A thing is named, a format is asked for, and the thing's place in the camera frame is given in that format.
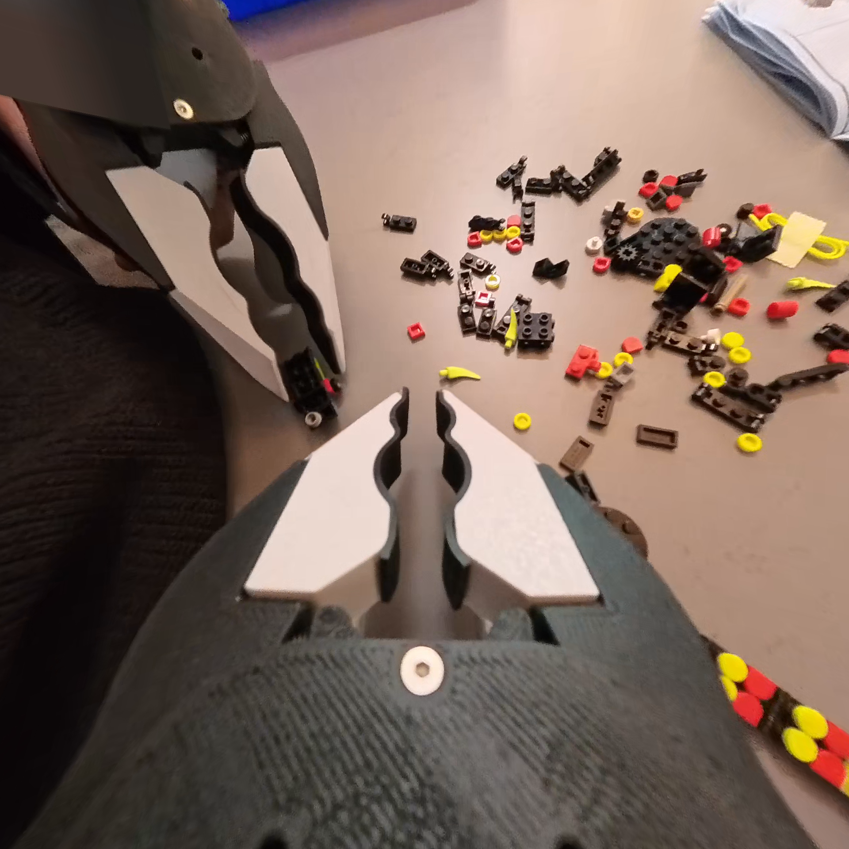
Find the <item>small black round lego plate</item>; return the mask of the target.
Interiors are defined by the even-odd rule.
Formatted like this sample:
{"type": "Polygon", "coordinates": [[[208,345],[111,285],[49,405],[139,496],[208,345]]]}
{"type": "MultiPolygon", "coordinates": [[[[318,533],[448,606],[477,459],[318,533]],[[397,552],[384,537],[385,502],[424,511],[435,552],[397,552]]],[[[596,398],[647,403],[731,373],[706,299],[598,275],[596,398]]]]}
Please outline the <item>small black round lego plate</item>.
{"type": "Polygon", "coordinates": [[[631,543],[642,558],[649,558],[649,545],[646,536],[630,516],[619,509],[605,505],[595,505],[595,508],[621,536],[631,543]]]}

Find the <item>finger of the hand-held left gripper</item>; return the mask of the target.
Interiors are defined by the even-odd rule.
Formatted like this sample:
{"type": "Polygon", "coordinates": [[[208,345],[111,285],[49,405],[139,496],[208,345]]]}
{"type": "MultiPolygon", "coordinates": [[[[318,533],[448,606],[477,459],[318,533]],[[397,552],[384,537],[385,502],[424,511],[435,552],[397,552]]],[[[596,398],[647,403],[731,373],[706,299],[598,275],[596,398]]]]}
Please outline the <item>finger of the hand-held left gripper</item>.
{"type": "Polygon", "coordinates": [[[232,185],[252,246],[244,297],[278,365],[310,346],[332,375],[345,374],[345,342],[328,239],[279,146],[256,149],[232,185]]]}
{"type": "Polygon", "coordinates": [[[109,170],[115,192],[162,265],[172,302],[256,382],[288,401],[279,360],[292,300],[264,262],[242,262],[230,280],[211,247],[201,197],[146,166],[109,170]]]}

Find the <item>blue plastic storage bin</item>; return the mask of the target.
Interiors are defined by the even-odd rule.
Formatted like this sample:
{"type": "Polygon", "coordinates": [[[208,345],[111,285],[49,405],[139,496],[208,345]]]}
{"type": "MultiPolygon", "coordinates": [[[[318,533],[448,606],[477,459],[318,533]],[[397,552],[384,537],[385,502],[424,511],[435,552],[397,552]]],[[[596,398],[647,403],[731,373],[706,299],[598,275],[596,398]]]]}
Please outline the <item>blue plastic storage bin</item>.
{"type": "Polygon", "coordinates": [[[244,22],[258,15],[276,12],[302,1],[290,0],[268,0],[268,1],[221,1],[228,12],[228,17],[233,22],[244,22]]]}

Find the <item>red yellow black lego snake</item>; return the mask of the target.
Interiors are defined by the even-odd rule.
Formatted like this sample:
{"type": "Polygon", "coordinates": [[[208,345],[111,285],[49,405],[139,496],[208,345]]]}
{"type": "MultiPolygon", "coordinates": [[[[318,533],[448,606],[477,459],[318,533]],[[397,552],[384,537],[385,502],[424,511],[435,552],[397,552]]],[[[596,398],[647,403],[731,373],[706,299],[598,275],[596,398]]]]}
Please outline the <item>red yellow black lego snake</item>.
{"type": "Polygon", "coordinates": [[[848,796],[847,731],[739,654],[701,639],[736,715],[794,764],[848,796]]]}

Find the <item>pile of lego pieces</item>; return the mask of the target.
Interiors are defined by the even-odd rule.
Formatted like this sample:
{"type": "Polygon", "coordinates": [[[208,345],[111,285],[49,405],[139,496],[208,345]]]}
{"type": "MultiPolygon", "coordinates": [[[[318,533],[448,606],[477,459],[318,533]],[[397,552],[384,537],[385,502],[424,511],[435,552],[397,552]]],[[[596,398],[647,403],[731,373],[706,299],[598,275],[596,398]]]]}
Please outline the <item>pile of lego pieces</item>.
{"type": "MultiPolygon", "coordinates": [[[[606,146],[583,176],[572,174],[562,164],[551,169],[547,176],[527,176],[525,154],[497,175],[495,185],[508,189],[520,208],[508,217],[474,215],[468,221],[468,251],[459,260],[456,276],[457,316],[462,335],[496,340],[504,348],[510,310],[515,309],[519,313],[517,343],[512,350],[504,350],[546,352],[551,348],[555,342],[555,318],[549,312],[534,311],[531,297],[516,294],[504,314],[497,315],[494,293],[501,277],[496,264],[486,260],[479,250],[483,245],[495,243],[517,256],[536,237],[533,197],[565,195],[582,203],[620,165],[618,150],[606,146]]],[[[676,213],[704,184],[706,177],[702,168],[664,176],[655,169],[646,171],[639,187],[643,207],[628,207],[622,199],[604,207],[600,216],[602,233],[585,245],[585,253],[593,261],[592,273],[600,276],[613,272],[609,255],[614,240],[627,238],[655,218],[680,218],[676,213]]],[[[697,306],[704,306],[714,317],[746,315],[750,301],[741,295],[746,286],[741,270],[762,260],[792,268],[803,256],[819,260],[847,256],[847,241],[829,240],[821,230],[822,225],[809,218],[798,215],[783,218],[768,204],[744,204],[736,212],[735,225],[722,222],[700,230],[701,246],[691,249],[680,265],[667,266],[657,279],[624,273],[653,281],[656,299],[652,308],[656,314],[644,338],[624,339],[611,362],[602,360],[599,350],[590,345],[578,345],[571,355],[565,369],[566,379],[578,382],[592,376],[602,382],[593,399],[588,426],[601,430],[610,423],[617,395],[634,375],[634,356],[661,347],[685,356],[690,375],[699,379],[691,401],[738,431],[739,451],[760,451],[761,432],[787,393],[847,374],[847,328],[828,323],[813,334],[814,343],[826,351],[824,364],[797,369],[763,384],[750,380],[746,365],[751,351],[741,334],[723,333],[719,329],[690,334],[686,318],[697,306]]]]}

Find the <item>black red lego car assembly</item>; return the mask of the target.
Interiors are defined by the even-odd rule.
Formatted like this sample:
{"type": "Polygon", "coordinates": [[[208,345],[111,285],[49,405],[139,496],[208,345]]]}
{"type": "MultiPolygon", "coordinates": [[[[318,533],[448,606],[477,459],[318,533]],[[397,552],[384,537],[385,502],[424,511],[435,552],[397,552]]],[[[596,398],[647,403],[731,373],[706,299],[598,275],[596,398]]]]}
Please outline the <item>black red lego car assembly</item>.
{"type": "Polygon", "coordinates": [[[309,347],[284,361],[281,374],[289,401],[308,428],[316,430],[337,417],[341,383],[324,374],[309,347]]]}

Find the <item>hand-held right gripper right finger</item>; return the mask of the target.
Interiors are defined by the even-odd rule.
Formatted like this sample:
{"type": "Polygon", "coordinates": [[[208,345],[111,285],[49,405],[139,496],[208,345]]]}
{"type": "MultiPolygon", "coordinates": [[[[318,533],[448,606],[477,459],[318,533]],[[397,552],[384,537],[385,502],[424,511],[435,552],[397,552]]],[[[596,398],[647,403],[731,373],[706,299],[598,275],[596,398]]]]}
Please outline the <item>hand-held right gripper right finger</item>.
{"type": "Polygon", "coordinates": [[[449,390],[436,393],[436,427],[454,496],[441,560],[451,608],[493,622],[512,608],[598,602],[540,464],[449,390]]]}

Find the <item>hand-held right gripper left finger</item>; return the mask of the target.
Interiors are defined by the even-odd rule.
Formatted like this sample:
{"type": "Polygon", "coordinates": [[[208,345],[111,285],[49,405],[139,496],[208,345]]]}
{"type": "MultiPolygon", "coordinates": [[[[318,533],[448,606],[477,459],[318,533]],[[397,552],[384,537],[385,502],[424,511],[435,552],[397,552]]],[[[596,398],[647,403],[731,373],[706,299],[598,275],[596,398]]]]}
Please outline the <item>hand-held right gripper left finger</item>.
{"type": "Polygon", "coordinates": [[[354,621],[400,574],[398,506],[409,391],[388,396],[306,460],[245,582],[256,599],[337,606],[354,621]]]}

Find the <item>lego instruction booklet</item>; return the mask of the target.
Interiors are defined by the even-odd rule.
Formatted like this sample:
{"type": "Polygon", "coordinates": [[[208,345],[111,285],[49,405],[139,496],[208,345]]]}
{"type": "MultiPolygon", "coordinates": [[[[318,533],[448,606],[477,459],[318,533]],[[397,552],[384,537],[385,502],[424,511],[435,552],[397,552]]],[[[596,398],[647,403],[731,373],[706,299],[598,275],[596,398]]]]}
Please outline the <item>lego instruction booklet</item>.
{"type": "Polygon", "coordinates": [[[847,145],[846,1],[717,1],[702,22],[831,141],[847,145]]]}

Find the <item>person's left hand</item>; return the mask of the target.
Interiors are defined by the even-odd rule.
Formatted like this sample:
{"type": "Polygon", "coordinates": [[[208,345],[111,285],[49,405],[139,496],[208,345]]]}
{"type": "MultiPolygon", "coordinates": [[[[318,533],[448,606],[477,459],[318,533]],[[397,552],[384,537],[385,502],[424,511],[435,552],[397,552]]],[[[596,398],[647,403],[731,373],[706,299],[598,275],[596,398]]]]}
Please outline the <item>person's left hand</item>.
{"type": "Polygon", "coordinates": [[[235,208],[228,185],[220,184],[209,209],[210,246],[214,252],[229,245],[234,238],[235,208]]]}

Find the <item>large black round lego plate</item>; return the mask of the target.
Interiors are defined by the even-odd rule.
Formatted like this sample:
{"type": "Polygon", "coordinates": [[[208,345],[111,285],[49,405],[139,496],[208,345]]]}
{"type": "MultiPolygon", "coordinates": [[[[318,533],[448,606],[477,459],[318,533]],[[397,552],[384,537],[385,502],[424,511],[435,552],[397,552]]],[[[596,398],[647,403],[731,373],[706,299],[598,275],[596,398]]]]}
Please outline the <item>large black round lego plate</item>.
{"type": "Polygon", "coordinates": [[[667,266],[680,265],[701,241],[700,229],[685,218],[655,218],[636,233],[611,243],[610,268],[657,279],[667,266]]]}

